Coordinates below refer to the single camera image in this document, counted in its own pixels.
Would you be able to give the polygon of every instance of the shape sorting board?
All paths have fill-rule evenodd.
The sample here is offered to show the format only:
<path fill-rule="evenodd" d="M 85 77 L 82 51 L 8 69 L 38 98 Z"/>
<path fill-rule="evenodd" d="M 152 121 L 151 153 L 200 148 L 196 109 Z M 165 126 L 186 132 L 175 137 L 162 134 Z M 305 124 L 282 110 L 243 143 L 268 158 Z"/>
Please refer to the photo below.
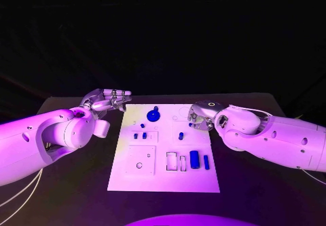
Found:
<path fill-rule="evenodd" d="M 160 119 L 149 122 L 145 115 L 154 106 L 158 107 Z M 219 193 L 209 132 L 188 127 L 186 117 L 190 106 L 126 105 L 108 191 Z M 183 140 L 178 140 L 180 132 L 184 134 Z M 191 150 L 198 152 L 198 169 L 190 168 Z M 177 170 L 165 170 L 165 153 L 175 153 Z M 209 157 L 209 170 L 204 169 L 204 155 Z M 186 157 L 186 171 L 180 171 L 180 156 Z"/>

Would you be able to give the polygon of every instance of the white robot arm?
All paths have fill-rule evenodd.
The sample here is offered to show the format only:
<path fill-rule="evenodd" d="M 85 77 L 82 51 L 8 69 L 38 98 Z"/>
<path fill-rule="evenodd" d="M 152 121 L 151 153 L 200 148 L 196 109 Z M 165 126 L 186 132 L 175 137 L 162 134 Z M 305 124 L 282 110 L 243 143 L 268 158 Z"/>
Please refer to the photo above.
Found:
<path fill-rule="evenodd" d="M 261 112 L 258 117 L 250 111 Z M 214 129 L 224 145 L 289 168 L 326 172 L 326 128 L 298 119 L 213 101 L 196 102 L 188 110 L 188 126 Z"/>
<path fill-rule="evenodd" d="M 0 186 L 28 176 L 83 147 L 92 135 L 106 136 L 106 111 L 125 111 L 131 92 L 95 89 L 79 107 L 56 110 L 0 125 Z"/>

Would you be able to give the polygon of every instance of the small hole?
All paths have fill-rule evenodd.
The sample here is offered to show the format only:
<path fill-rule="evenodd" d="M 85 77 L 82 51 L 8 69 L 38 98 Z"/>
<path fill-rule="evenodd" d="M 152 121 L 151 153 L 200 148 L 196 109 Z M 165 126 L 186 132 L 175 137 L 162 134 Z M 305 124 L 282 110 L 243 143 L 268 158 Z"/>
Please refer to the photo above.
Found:
<path fill-rule="evenodd" d="M 302 138 L 301 145 L 305 145 L 305 144 L 307 144 L 307 138 Z"/>
<path fill-rule="evenodd" d="M 23 133 L 21 136 L 23 136 L 23 139 L 25 140 L 25 142 L 28 142 L 28 134 Z"/>
<path fill-rule="evenodd" d="M 275 138 L 276 137 L 276 132 L 273 131 L 272 133 L 271 133 L 271 138 Z"/>

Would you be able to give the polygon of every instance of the black curtain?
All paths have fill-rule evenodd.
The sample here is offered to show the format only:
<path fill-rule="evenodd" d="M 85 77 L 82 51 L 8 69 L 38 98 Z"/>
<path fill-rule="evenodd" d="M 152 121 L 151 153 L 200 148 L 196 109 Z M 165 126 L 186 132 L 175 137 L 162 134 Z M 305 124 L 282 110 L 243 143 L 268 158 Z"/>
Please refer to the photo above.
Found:
<path fill-rule="evenodd" d="M 48 96 L 268 92 L 289 117 L 324 113 L 321 6 L 34 1 L 0 5 L 0 120 Z"/>

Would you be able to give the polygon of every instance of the table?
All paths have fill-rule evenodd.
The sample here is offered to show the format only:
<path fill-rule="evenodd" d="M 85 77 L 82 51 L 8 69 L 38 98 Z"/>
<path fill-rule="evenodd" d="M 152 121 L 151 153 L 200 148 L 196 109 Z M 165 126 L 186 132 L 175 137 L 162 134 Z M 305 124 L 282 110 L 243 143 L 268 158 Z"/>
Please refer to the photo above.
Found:
<path fill-rule="evenodd" d="M 50 97 L 38 113 L 77 106 L 80 97 Z M 210 99 L 284 116 L 266 93 L 134 96 L 131 104 L 191 104 Z M 121 226 L 167 214 L 207 214 L 258 225 L 324 225 L 326 186 L 299 170 L 285 168 L 232 151 L 210 131 L 211 153 L 220 193 L 113 192 L 106 191 L 115 146 L 122 120 L 109 111 L 106 138 L 92 137 L 87 145 L 43 170 L 30 201 L 4 225 Z M 35 174 L 0 187 L 0 202 L 27 185 Z M 323 179 L 321 173 L 312 173 Z M 31 188 L 0 208 L 0 221 L 21 205 Z"/>

